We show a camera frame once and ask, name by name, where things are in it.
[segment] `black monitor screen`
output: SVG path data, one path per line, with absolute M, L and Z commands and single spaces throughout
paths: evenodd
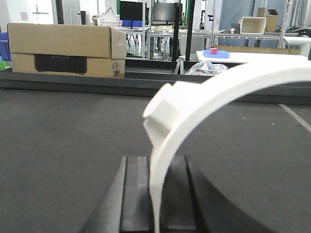
M 155 2 L 153 7 L 152 20 L 174 22 L 175 21 L 174 3 Z
M 142 21 L 142 2 L 120 1 L 120 19 Z

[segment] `white curved arch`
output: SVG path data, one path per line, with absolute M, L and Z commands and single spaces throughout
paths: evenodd
M 209 115 L 254 91 L 283 83 L 311 81 L 311 61 L 263 61 L 231 68 L 202 84 L 164 85 L 146 107 L 144 127 L 153 144 L 150 195 L 159 233 L 161 193 L 179 146 Z

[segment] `dark gray mat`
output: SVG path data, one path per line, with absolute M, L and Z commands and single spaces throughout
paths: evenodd
M 78 232 L 121 157 L 149 156 L 141 117 L 149 100 L 0 90 L 0 232 Z M 232 103 L 178 154 L 264 225 L 301 233 L 311 231 L 310 142 L 280 106 Z
M 305 121 L 311 124 L 311 107 L 310 106 L 289 106 L 295 113 L 301 116 Z
M 311 134 L 279 105 L 230 104 L 180 149 L 236 206 L 276 232 L 311 232 Z

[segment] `black mount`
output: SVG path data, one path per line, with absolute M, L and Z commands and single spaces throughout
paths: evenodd
M 124 157 L 110 189 L 80 233 L 152 233 L 146 157 Z M 273 233 L 224 197 L 184 156 L 169 168 L 162 194 L 162 233 Z
M 175 21 L 174 21 L 174 35 L 173 35 L 173 49 L 172 49 L 172 61 L 173 62 L 177 60 L 180 0 L 174 3 L 174 8 L 175 8 Z

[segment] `cardboard box on shelf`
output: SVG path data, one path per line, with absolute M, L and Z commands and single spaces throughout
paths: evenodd
M 276 9 L 268 9 L 269 15 L 265 15 L 266 8 L 258 8 L 257 16 L 266 17 L 266 31 L 273 33 L 276 31 L 277 23 L 278 23 L 278 12 Z
M 109 27 L 8 24 L 13 72 L 124 78 L 126 35 Z

